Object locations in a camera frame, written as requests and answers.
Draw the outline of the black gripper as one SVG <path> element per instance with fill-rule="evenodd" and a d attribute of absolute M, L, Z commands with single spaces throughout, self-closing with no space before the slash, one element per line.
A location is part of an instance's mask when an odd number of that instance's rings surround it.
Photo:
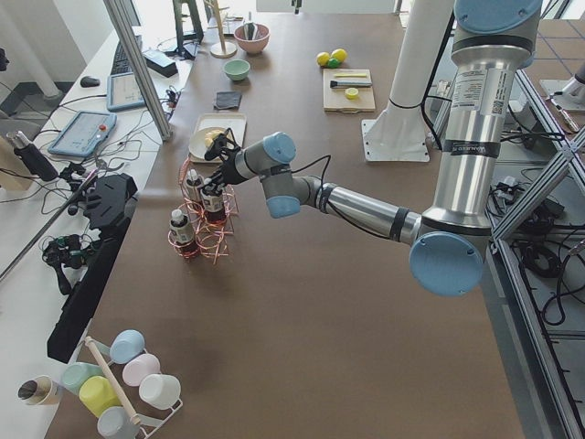
<path fill-rule="evenodd" d="M 219 158 L 221 165 L 216 169 L 211 177 L 206 177 L 203 181 L 203 189 L 212 192 L 222 192 L 225 185 L 237 185 L 242 182 L 242 175 L 237 171 L 236 158 L 239 151 L 234 149 L 223 149 Z"/>

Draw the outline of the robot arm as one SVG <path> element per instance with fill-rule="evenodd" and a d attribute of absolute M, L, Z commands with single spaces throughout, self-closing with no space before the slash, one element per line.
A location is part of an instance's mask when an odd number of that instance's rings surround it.
<path fill-rule="evenodd" d="M 422 213 L 397 207 L 323 177 L 292 170 L 292 138 L 282 132 L 240 147 L 218 134 L 205 159 L 219 159 L 218 187 L 258 179 L 275 219 L 311 206 L 373 236 L 408 244 L 409 267 L 426 290 L 465 294 L 478 285 L 492 233 L 485 208 L 516 72 L 536 50 L 538 1 L 418 1 L 402 40 L 387 107 L 367 121 L 368 159 L 420 157 L 426 146 L 422 110 L 445 47 L 457 72 L 431 205 Z"/>

